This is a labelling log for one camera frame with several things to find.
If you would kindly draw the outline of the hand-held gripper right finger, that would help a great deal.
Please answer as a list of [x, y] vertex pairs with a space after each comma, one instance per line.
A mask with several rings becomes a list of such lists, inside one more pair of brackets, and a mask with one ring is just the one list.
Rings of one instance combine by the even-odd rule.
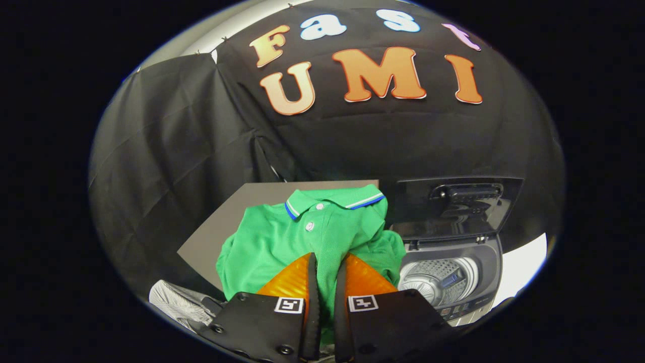
[[454, 337], [454, 329], [416, 289], [399, 291], [348, 254], [337, 274], [336, 362], [408, 362]]

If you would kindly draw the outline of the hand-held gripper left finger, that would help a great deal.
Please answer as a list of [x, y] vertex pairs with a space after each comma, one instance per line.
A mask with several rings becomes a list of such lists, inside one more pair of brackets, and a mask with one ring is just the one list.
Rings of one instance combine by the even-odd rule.
[[200, 336], [220, 349], [258, 362], [307, 362], [320, 356], [316, 256], [297, 258], [258, 292], [237, 292], [200, 325]]

